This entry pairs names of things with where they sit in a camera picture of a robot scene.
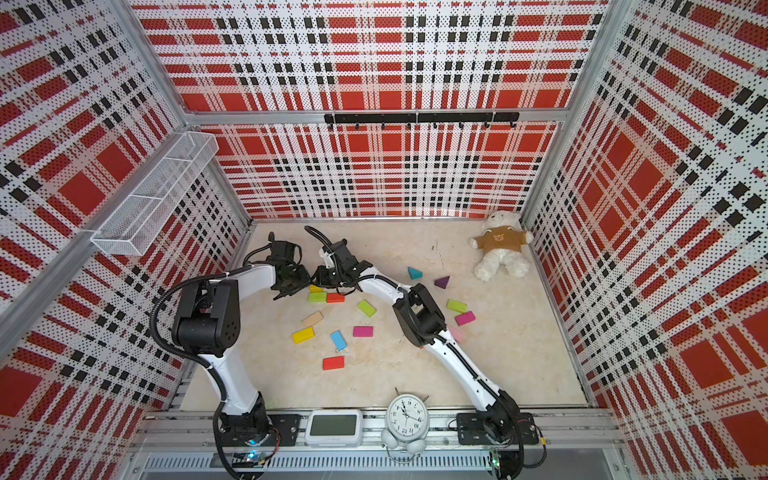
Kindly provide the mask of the red block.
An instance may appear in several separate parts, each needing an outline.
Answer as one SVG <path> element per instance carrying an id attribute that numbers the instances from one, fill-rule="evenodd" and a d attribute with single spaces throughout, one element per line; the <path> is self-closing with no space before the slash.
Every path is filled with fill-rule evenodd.
<path id="1" fill-rule="evenodd" d="M 327 357 L 327 358 L 324 358 L 322 361 L 323 371 L 338 370 L 338 369 L 343 369 L 344 367 L 345 367 L 344 356 Z"/>
<path id="2" fill-rule="evenodd" d="M 326 295 L 326 302 L 328 304 L 344 303 L 345 296 L 339 293 L 328 293 Z"/>

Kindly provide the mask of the lime green block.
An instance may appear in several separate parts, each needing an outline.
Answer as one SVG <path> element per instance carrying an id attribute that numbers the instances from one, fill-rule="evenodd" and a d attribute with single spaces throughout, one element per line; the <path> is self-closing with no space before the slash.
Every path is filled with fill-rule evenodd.
<path id="1" fill-rule="evenodd" d="M 459 314 L 464 314 L 469 311 L 469 308 L 465 303 L 453 299 L 448 300 L 446 307 L 449 310 Z"/>
<path id="2" fill-rule="evenodd" d="M 327 293 L 326 292 L 310 292 L 308 295 L 308 301 L 310 303 L 326 303 Z"/>
<path id="3" fill-rule="evenodd" d="M 368 318 L 372 318 L 377 313 L 377 309 L 366 300 L 359 301 L 357 307 Z"/>

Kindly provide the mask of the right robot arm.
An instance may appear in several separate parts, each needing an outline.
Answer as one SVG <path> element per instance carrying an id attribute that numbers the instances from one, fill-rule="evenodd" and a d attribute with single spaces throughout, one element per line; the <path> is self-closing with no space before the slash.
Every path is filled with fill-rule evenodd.
<path id="1" fill-rule="evenodd" d="M 332 242 L 313 226 L 304 230 L 321 244 L 323 264 L 313 275 L 316 285 L 355 289 L 388 302 L 406 339 L 437 358 L 465 391 L 490 440 L 523 444 L 518 404 L 465 354 L 425 285 L 399 283 L 370 262 L 357 259 L 345 239 Z"/>

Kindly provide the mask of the natural wood rectangular block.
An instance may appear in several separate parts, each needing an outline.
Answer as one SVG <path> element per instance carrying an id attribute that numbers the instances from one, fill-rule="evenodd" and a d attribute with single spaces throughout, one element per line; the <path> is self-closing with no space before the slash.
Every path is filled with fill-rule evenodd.
<path id="1" fill-rule="evenodd" d="M 314 325 L 318 324 L 320 321 L 323 320 L 323 314 L 320 311 L 316 311 L 313 314 L 307 316 L 302 320 L 302 325 L 305 328 L 313 327 Z"/>

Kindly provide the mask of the magenta block centre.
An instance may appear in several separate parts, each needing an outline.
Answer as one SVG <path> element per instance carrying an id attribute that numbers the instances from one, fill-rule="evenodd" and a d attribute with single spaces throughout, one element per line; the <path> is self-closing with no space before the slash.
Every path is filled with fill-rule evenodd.
<path id="1" fill-rule="evenodd" d="M 371 338 L 374 336 L 373 326 L 354 326 L 353 337 L 354 338 Z"/>

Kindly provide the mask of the teal triangle block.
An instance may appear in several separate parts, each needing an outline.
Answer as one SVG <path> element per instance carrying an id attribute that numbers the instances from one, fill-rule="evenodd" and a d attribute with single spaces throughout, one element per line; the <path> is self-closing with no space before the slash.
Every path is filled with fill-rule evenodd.
<path id="1" fill-rule="evenodd" d="M 408 267 L 407 271 L 411 280 L 417 280 L 423 277 L 423 272 L 416 268 Z"/>

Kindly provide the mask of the blue rectangular block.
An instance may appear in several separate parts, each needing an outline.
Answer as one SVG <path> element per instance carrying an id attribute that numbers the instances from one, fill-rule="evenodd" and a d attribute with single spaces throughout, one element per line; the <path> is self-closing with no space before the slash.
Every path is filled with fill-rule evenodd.
<path id="1" fill-rule="evenodd" d="M 330 339 L 337 352 L 342 352 L 347 348 L 347 342 L 339 330 L 332 332 L 330 334 Z"/>

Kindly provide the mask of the red block bottom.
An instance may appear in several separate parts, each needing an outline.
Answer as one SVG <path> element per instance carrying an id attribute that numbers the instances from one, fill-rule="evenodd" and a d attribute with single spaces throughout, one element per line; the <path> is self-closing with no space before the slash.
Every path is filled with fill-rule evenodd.
<path id="1" fill-rule="evenodd" d="M 338 370 L 338 369 L 343 369 L 344 367 L 345 367 L 344 356 L 327 357 L 327 358 L 324 358 L 322 361 L 323 371 Z"/>

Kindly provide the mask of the magenta block far right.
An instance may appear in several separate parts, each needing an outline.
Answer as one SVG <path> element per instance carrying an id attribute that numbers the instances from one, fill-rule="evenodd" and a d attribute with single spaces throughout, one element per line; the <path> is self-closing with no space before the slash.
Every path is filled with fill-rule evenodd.
<path id="1" fill-rule="evenodd" d="M 475 320 L 476 320 L 476 316 L 472 311 L 461 313 L 460 315 L 457 315 L 455 317 L 455 322 L 459 327 L 470 324 Z"/>

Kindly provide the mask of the pink rectangular block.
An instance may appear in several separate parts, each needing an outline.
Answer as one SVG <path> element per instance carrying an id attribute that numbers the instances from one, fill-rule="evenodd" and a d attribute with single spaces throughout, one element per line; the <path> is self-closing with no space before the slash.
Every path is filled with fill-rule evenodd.
<path id="1" fill-rule="evenodd" d="M 466 335 L 459 328 L 450 326 L 449 331 L 457 343 L 462 343 L 466 339 Z"/>

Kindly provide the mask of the white digital display device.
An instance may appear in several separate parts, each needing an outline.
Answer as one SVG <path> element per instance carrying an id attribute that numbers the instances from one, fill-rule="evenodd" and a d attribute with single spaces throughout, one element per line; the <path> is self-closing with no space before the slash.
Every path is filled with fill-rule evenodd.
<path id="1" fill-rule="evenodd" d="M 362 444 L 363 414 L 357 409 L 313 410 L 305 428 L 312 447 L 358 447 Z"/>

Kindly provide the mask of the white analog alarm clock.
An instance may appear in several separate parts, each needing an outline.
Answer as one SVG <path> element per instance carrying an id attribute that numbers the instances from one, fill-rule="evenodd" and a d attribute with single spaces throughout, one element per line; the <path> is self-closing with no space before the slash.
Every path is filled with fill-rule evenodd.
<path id="1" fill-rule="evenodd" d="M 385 411 L 385 426 L 381 442 L 388 452 L 402 450 L 412 458 L 420 456 L 427 447 L 430 414 L 424 398 L 413 393 L 400 393 Z"/>

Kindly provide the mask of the white teddy bear brown shirt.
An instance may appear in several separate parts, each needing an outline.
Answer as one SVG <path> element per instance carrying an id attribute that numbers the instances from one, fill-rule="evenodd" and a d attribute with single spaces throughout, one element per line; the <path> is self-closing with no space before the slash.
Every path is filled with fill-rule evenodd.
<path id="1" fill-rule="evenodd" d="M 503 210 L 491 213 L 484 221 L 482 234 L 469 239 L 473 249 L 483 252 L 483 258 L 473 269 L 474 276 L 488 282 L 504 268 L 512 277 L 524 277 L 530 262 L 523 254 L 523 247 L 532 241 L 533 235 L 523 228 L 519 213 Z"/>

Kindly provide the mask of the black hook rail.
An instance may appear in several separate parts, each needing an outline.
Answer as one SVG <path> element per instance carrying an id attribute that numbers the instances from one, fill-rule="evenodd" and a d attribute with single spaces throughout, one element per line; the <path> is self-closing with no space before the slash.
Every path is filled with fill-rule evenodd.
<path id="1" fill-rule="evenodd" d="M 324 121 L 327 125 L 353 125 L 358 127 L 363 124 L 439 124 L 439 123 L 509 123 L 516 124 L 520 119 L 520 113 L 512 112 L 415 112 L 415 113 L 365 113 L 365 114 L 325 114 Z"/>

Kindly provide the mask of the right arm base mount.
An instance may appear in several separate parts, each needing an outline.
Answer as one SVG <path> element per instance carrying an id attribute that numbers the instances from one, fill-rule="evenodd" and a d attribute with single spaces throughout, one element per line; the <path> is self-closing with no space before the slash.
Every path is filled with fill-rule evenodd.
<path id="1" fill-rule="evenodd" d="M 521 412 L 517 416 L 517 430 L 507 421 L 497 425 L 485 418 L 482 412 L 459 413 L 456 415 L 458 441 L 465 446 L 518 445 L 540 443 L 539 430 L 533 415 Z"/>

